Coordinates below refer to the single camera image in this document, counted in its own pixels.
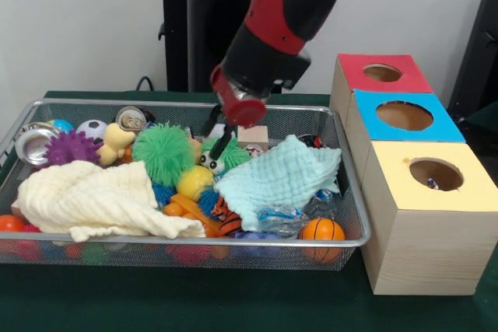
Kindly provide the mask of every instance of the red box top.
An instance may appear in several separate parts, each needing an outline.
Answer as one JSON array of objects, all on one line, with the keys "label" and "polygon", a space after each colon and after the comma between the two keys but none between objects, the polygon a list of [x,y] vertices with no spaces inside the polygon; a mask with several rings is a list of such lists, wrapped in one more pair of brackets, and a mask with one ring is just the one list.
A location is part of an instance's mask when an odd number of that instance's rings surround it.
[{"label": "red box top", "polygon": [[339,54],[351,92],[432,93],[433,89],[409,54]]}]

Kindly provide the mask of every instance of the white wall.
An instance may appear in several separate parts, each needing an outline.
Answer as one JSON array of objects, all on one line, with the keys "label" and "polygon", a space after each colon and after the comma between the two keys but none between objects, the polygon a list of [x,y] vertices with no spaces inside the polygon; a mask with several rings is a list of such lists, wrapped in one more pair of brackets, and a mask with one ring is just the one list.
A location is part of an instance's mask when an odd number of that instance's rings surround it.
[{"label": "white wall", "polygon": [[[329,93],[339,52],[408,53],[446,102],[478,5],[338,0],[308,45],[313,64],[295,92]],[[2,113],[49,89],[131,89],[144,74],[165,88],[163,43],[156,39],[162,21],[162,0],[0,0]]]}]

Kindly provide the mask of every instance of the cream towel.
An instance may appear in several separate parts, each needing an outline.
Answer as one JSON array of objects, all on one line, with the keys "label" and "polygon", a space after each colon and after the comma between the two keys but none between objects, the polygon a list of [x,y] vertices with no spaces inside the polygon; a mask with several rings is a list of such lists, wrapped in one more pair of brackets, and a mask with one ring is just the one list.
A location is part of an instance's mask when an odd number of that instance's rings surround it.
[{"label": "cream towel", "polygon": [[19,186],[21,212],[42,232],[91,236],[205,237],[200,221],[156,210],[143,162],[101,169],[85,161],[51,166]]}]

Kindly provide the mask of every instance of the green spiky ball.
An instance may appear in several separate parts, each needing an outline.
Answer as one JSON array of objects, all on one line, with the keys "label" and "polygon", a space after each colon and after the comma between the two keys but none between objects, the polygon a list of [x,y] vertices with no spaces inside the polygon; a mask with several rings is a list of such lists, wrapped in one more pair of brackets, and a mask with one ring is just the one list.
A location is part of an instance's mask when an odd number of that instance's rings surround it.
[{"label": "green spiky ball", "polygon": [[143,161],[155,183],[176,185],[181,173],[194,167],[194,149],[179,126],[158,124],[142,131],[132,149],[133,160]]},{"label": "green spiky ball", "polygon": [[[208,139],[201,145],[202,152],[210,151],[214,147],[218,138]],[[234,167],[242,165],[251,159],[249,153],[237,145],[237,138],[231,138],[225,150],[219,157],[225,164],[225,172]]]}]

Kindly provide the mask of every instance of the light blue towel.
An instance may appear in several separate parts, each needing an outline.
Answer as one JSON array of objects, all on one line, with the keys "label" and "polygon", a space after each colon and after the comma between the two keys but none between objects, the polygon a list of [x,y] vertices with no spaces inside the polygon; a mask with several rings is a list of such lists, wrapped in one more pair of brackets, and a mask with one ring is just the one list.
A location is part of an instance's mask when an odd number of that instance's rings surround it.
[{"label": "light blue towel", "polygon": [[335,185],[341,149],[313,149],[289,135],[264,155],[229,171],[215,185],[242,229],[256,231],[258,211],[271,206],[303,208],[320,189]]}]

